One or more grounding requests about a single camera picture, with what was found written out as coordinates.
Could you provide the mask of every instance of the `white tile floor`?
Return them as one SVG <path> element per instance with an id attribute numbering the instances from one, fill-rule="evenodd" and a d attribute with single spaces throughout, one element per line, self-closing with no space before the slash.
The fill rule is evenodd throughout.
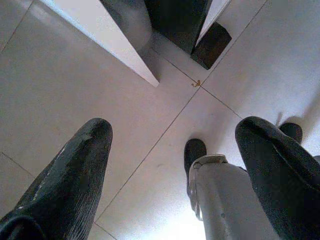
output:
<path id="1" fill-rule="evenodd" d="M 102 117 L 114 139 L 89 239 L 205 239 L 186 194 L 189 138 L 243 167 L 241 118 L 295 117 L 303 146 L 320 153 L 319 12 L 318 1 L 232 0 L 218 20 L 232 43 L 209 71 L 156 34 L 145 57 L 154 88 L 38 0 L 1 1 L 0 217 L 83 123 Z"/>

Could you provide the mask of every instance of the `gray pants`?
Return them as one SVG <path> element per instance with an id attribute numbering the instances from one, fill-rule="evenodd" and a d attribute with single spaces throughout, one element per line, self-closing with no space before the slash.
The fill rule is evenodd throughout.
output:
<path id="1" fill-rule="evenodd" d="M 248 173 L 224 155 L 198 158 L 190 168 L 187 191 L 192 209 L 203 220 L 206 240 L 279 239 Z"/>

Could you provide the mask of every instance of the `shoe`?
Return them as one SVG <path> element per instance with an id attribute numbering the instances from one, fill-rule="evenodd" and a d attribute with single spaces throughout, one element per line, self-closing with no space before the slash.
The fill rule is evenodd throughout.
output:
<path id="1" fill-rule="evenodd" d="M 192 163 L 207 155 L 207 148 L 203 141 L 200 139 L 190 139 L 184 147 L 184 170 L 186 174 L 187 186 L 189 186 L 189 170 Z"/>
<path id="2" fill-rule="evenodd" d="M 295 123 L 287 122 L 282 124 L 279 129 L 288 137 L 294 139 L 298 144 L 302 143 L 302 128 Z"/>

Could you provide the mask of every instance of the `floor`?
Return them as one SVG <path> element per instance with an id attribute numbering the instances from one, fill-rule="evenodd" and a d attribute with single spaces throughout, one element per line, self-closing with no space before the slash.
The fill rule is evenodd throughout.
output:
<path id="1" fill-rule="evenodd" d="M 2 0 L 0 217 L 81 125 L 102 117 L 114 137 L 89 239 L 204 240 L 186 193 L 188 139 L 244 167 L 237 123 L 290 119 L 319 154 L 319 12 L 318 1 L 231 1 L 218 22 L 232 41 L 210 70 L 155 33 L 144 59 L 154 88 L 38 0 Z"/>

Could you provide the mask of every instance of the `black shoe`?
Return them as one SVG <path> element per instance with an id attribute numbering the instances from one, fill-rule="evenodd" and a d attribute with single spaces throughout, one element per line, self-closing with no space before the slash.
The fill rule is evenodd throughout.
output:
<path id="1" fill-rule="evenodd" d="M 207 155 L 207 148 L 200 139 L 190 139 L 184 147 L 184 170 L 186 173 L 187 186 L 189 185 L 189 169 L 192 163 L 200 157 Z"/>
<path id="2" fill-rule="evenodd" d="M 302 143 L 302 128 L 295 123 L 287 122 L 282 124 L 279 129 L 285 135 L 289 136 L 290 138 L 294 139 L 298 144 Z"/>

